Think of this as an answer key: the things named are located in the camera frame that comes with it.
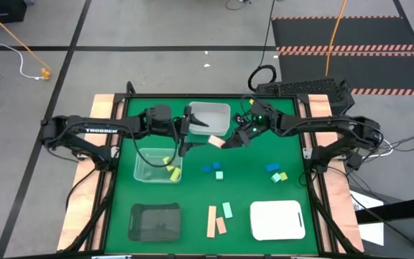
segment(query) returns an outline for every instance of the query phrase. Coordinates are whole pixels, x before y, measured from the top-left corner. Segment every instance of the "light green block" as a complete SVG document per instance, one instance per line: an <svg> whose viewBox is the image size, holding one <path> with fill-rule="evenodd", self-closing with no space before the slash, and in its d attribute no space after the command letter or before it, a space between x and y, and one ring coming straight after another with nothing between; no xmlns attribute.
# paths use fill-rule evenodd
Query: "light green block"
<svg viewBox="0 0 414 259"><path fill-rule="evenodd" d="M229 219L233 217L233 212L231 211L231 205L229 205L229 202L223 203L223 213L225 219Z"/></svg>
<svg viewBox="0 0 414 259"><path fill-rule="evenodd" d="M215 173L216 180L223 180L223 171L216 171Z"/></svg>
<svg viewBox="0 0 414 259"><path fill-rule="evenodd" d="M280 181L280 174L279 173L275 173L272 177L271 180L275 183L277 183L278 181Z"/></svg>

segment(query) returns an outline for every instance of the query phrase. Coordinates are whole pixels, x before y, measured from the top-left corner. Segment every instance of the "white cable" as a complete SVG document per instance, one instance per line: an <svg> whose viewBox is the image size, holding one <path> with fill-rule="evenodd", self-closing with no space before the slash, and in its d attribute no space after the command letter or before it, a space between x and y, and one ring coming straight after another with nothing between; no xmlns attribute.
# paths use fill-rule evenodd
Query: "white cable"
<svg viewBox="0 0 414 259"><path fill-rule="evenodd" d="M18 53L18 54L19 54L19 56L20 56L20 74L21 74L22 76L24 76L24 77L26 77L26 78L30 78L30 79L35 79L35 80L40 80L40 79L42 79L42 77L40 77L40 76L27 76L27 75L25 75L25 74L22 72L22 68L23 68L23 55L22 55L22 54L21 54L18 50L14 49L14 48L12 48L12 47L9 47L8 45L4 45L4 44L2 44L2 43L0 43L0 46L2 46L2 47L7 47L8 49L13 50L13 51L15 51L16 53Z"/></svg>
<svg viewBox="0 0 414 259"><path fill-rule="evenodd" d="M389 141L387 141L386 139L384 139L384 141L389 145L389 152L384 153L384 154L379 154L379 155L370 155L369 158L376 158L379 156L386 156L386 155L390 155L392 154L392 151L394 151L394 148L392 147L391 143L389 143Z"/></svg>

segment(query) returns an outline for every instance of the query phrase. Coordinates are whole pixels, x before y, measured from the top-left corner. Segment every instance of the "white cutting board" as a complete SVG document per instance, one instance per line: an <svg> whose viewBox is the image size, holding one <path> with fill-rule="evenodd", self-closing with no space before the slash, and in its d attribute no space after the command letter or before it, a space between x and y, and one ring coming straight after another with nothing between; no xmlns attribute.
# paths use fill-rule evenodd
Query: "white cutting board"
<svg viewBox="0 0 414 259"><path fill-rule="evenodd" d="M297 201L256 201L250 205L252 234L256 240L298 240L305 237L301 206Z"/></svg>

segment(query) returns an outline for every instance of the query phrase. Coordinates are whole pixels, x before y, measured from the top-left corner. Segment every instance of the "black floor mat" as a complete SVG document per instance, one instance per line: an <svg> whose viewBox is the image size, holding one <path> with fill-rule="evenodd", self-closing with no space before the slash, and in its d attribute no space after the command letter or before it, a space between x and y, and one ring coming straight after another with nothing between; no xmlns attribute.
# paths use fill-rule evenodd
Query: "black floor mat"
<svg viewBox="0 0 414 259"><path fill-rule="evenodd" d="M279 57L283 82L310 81L325 76L326 53L301 54L287 53ZM334 54L328 76L346 79L354 89L353 94L414 95L414 55Z"/></svg>
<svg viewBox="0 0 414 259"><path fill-rule="evenodd" d="M335 17L275 17L276 46L327 46L335 23ZM410 45L414 48L414 39L401 17L344 17L333 45L357 45L357 50L360 45L376 45L376 50L369 51L408 50Z"/></svg>

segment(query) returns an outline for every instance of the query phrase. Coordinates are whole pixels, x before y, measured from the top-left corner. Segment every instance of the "orange cable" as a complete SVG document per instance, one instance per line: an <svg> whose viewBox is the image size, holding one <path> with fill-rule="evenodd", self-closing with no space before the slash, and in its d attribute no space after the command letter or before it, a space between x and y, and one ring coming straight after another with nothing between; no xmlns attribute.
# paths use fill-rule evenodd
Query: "orange cable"
<svg viewBox="0 0 414 259"><path fill-rule="evenodd" d="M347 0L343 0L343 6L341 7L341 11L339 12L338 19L336 20L336 23L335 23L335 28L333 29L333 33L331 35L330 45L328 46L327 63L325 64L325 76L328 76L328 67L330 66L331 47L332 47L332 44L334 43L336 31L338 29L338 24L339 24L339 21L341 20L341 17L343 16L344 7L346 6L346 2L347 2Z"/></svg>
<svg viewBox="0 0 414 259"><path fill-rule="evenodd" d="M3 27L3 29L9 33L20 45L24 46L25 49L31 54L33 55L34 58L36 58L38 61L41 62L41 64L43 64L49 71L51 71L51 68L48 64L44 63L40 58L38 58L31 50L29 47L27 47L21 40L19 40L9 29L7 29L1 22L0 22L0 26Z"/></svg>

